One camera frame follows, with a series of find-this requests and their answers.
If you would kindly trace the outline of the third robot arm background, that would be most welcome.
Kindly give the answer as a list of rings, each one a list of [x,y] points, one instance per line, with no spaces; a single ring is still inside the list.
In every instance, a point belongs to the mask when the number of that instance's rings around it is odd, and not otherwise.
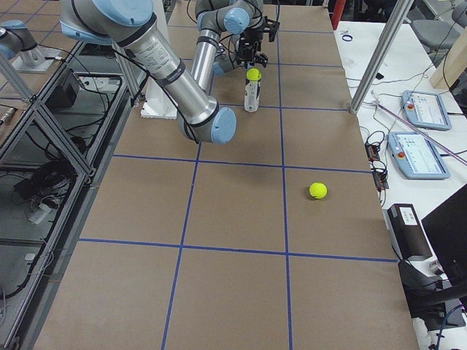
[[[1,23],[1,54],[12,60],[13,68],[22,73],[43,74],[52,65],[26,24],[22,20],[8,20]]]

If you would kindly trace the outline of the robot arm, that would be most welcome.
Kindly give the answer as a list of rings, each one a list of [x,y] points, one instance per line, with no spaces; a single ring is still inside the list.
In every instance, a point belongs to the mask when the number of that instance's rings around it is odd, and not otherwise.
[[[216,76],[222,76],[237,68],[236,62],[229,55],[219,55],[213,63],[213,72]]]
[[[61,30],[69,38],[92,44],[116,44],[130,62],[146,71],[177,105],[177,122],[187,139],[196,143],[228,143],[236,132],[236,115],[206,92],[215,66],[220,36],[238,41],[235,62],[244,67],[265,66],[260,53],[264,34],[273,42],[277,20],[263,12],[262,1],[197,1],[199,37],[191,71],[157,27],[151,1],[61,1]]]

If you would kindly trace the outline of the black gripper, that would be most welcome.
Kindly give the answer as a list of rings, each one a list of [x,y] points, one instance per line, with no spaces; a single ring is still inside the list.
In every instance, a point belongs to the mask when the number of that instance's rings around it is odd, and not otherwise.
[[[262,32],[261,31],[245,31],[244,33],[243,48],[245,52],[256,53],[261,51]],[[249,55],[244,53],[237,53],[235,55],[235,62],[238,67],[244,69],[249,68]],[[266,68],[269,58],[266,54],[260,52],[255,55],[255,63]]]

